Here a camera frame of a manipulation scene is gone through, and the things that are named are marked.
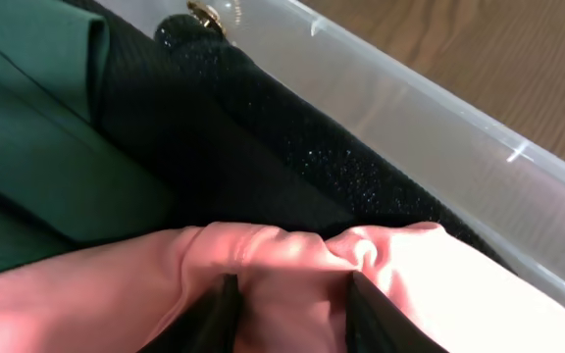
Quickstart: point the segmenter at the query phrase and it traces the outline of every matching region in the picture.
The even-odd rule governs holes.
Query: black fabric
[[[243,305],[237,276],[220,278],[140,353],[231,353]]]
[[[345,341],[348,353],[445,353],[359,272],[346,292]]]
[[[434,221],[502,263],[433,196],[211,29],[174,17],[161,45],[91,0],[65,1],[107,20],[96,122],[173,186],[180,206],[168,226],[242,221],[330,237]]]

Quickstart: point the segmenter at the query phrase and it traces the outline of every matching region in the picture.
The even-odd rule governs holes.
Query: black sparkly fabric
[[[189,16],[156,41],[91,0],[111,48],[94,121],[179,196],[168,226],[270,224],[328,238],[420,221],[502,260],[427,191]]]

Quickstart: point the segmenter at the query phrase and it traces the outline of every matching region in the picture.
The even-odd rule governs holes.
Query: clothing
[[[141,234],[167,217],[169,189],[90,124],[108,45],[96,15],[0,0],[0,198],[45,226],[36,239],[55,237],[20,246],[30,255],[0,234],[0,271],[61,252],[59,235],[83,244]],[[17,223],[0,217],[2,231]]]
[[[64,1],[111,30],[98,124],[179,195],[171,227],[247,222],[329,238],[433,221],[503,263],[426,190],[195,19],[169,19],[171,38],[153,43],[92,0]]]
[[[136,352],[222,274],[244,297],[234,352],[345,352],[351,271],[449,352],[565,352],[565,309],[432,223],[326,242],[213,224],[49,259],[0,275],[0,352]]]
[[[74,248],[150,228],[214,221],[316,231],[325,238],[355,225],[436,221],[502,263],[428,192],[193,19],[178,28],[181,45],[167,50],[93,1],[66,2],[104,20],[52,0],[28,0],[23,9],[0,0],[0,46],[11,53],[0,55],[2,68],[11,72],[0,80],[16,92],[9,80],[18,77],[24,89],[17,95],[28,96],[9,99],[0,90],[1,100],[14,103],[0,104],[0,145],[21,146],[0,149],[0,198],[10,204],[7,211],[22,211]],[[21,25],[32,16],[39,17],[31,22],[36,26]],[[61,30],[63,24],[68,30]],[[101,70],[106,28],[109,49]],[[36,39],[42,32],[52,38],[49,50]],[[77,36],[53,39],[65,34]],[[8,48],[10,38],[17,42]],[[38,48],[17,53],[26,42]],[[91,65],[80,64],[87,68],[85,79],[63,80],[95,88],[86,94],[58,91],[52,76],[32,66],[40,61],[30,52],[87,53]],[[53,75],[75,66],[65,60],[82,57],[63,55],[45,68]],[[101,84],[93,78],[98,76]],[[68,97],[89,98],[70,104]],[[50,104],[37,105],[38,98]],[[53,114],[39,116],[36,106]],[[88,114],[80,113],[84,107]],[[10,121],[20,116],[22,124]],[[32,149],[38,143],[59,148]],[[84,154],[88,146],[92,154]]]

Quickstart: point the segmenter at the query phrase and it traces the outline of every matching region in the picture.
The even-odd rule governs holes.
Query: pink satin garment
[[[135,352],[220,274],[246,308],[235,352],[344,352],[344,277],[363,272],[450,352],[565,352],[565,309],[421,223],[324,242],[276,227],[165,230],[0,275],[0,353]]]

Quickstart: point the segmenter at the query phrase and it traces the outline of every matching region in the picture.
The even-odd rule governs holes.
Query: black glitter garment
[[[502,263],[422,187],[195,19],[164,21],[156,44],[91,0],[64,1],[108,22],[95,122],[174,188],[172,227],[243,221],[330,237],[434,221]]]

